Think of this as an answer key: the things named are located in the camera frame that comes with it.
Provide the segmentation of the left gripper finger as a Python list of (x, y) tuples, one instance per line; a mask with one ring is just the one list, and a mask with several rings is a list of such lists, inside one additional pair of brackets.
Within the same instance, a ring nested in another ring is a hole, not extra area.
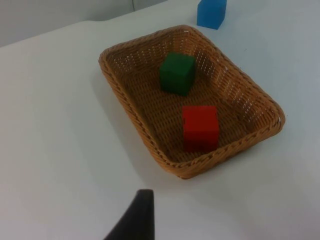
[(140, 189), (106, 240), (154, 239), (154, 191)]

